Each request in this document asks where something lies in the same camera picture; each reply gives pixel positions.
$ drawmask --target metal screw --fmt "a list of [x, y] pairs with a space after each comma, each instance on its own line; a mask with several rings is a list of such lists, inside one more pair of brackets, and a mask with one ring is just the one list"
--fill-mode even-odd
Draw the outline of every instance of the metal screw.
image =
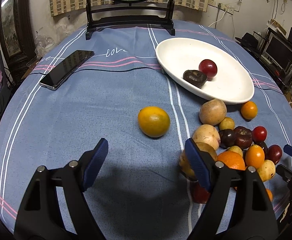
[[255, 171], [256, 171], [256, 169], [255, 169], [253, 166], [249, 166], [249, 167], [248, 167], [248, 170], [249, 170], [250, 172], [255, 172]]
[[42, 166], [42, 165], [37, 168], [38, 172], [43, 172], [44, 170], [45, 170], [45, 166]]
[[215, 166], [218, 168], [222, 168], [222, 167], [224, 167], [224, 163], [217, 161], [217, 162], [215, 162]]
[[78, 162], [77, 161], [71, 161], [69, 163], [69, 166], [72, 167], [72, 168], [76, 167], [77, 165], [78, 165]]

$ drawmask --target dark wooden door frame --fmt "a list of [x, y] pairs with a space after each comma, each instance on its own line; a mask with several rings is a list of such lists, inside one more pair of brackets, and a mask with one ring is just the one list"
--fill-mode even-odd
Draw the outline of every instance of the dark wooden door frame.
[[0, 45], [10, 72], [20, 69], [20, 67], [24, 68], [25, 64], [20, 63], [28, 62], [36, 56], [30, 25], [29, 0], [14, 0], [13, 13], [20, 51], [9, 56], [2, 30], [0, 0]]

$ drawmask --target tablecloth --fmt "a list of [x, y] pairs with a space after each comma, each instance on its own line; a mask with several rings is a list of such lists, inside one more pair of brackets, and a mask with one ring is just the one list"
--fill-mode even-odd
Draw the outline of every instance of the tablecloth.
[[[183, 21], [174, 24], [175, 37], [213, 44], [249, 72], [256, 86], [252, 100], [258, 115], [247, 122], [239, 113], [240, 105], [235, 105], [227, 106], [227, 116], [250, 129], [264, 126], [268, 146], [292, 145], [292, 109], [267, 72], [218, 30]], [[186, 239], [203, 205], [192, 202], [189, 182], [179, 174], [177, 163], [185, 140], [200, 125], [198, 110], [205, 100], [161, 73], [155, 48], [173, 38], [166, 30], [150, 25], [103, 28], [88, 41], [85, 32], [83, 26], [45, 55], [32, 72], [37, 74], [26, 78], [2, 117], [0, 218], [13, 232], [36, 168], [63, 167], [104, 137], [109, 154], [84, 196], [106, 238]], [[72, 74], [56, 91], [40, 87], [40, 73], [47, 73], [77, 49], [95, 52], [78, 69], [85, 70]], [[169, 131], [160, 139], [147, 137], [138, 127], [137, 115], [145, 106], [161, 107], [171, 118]], [[288, 155], [283, 154], [280, 163], [292, 170]], [[288, 203], [286, 183], [275, 175], [265, 186], [274, 195], [278, 217]], [[75, 232], [62, 189], [57, 193], [66, 229]], [[231, 189], [219, 232], [227, 228], [234, 197]]]

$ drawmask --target black smartphone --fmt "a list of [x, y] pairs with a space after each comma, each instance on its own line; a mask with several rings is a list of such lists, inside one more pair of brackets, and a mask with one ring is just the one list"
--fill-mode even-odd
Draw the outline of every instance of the black smartphone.
[[94, 54], [93, 51], [76, 50], [44, 76], [39, 84], [50, 90], [57, 90], [76, 68]]

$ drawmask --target decorative screen stand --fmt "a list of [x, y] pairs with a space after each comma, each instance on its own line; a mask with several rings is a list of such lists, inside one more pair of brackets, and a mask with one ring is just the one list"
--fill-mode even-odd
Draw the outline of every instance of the decorative screen stand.
[[[128, 4], [128, 6], [112, 6], [101, 9], [91, 9], [91, 0], [86, 0], [86, 13], [87, 13], [87, 32], [86, 40], [89, 40], [96, 28], [111, 25], [144, 25], [153, 24], [160, 25], [166, 29], [170, 35], [175, 36], [175, 29], [173, 23], [173, 11], [174, 11], [174, 0], [168, 0], [167, 7], [154, 7], [154, 6], [132, 6], [133, 3], [145, 2], [147, 0], [112, 0], [116, 4]], [[121, 15], [103, 17], [99, 20], [93, 20], [93, 13], [115, 11], [115, 10], [157, 10], [165, 11], [166, 15], [161, 18], [157, 15]]]

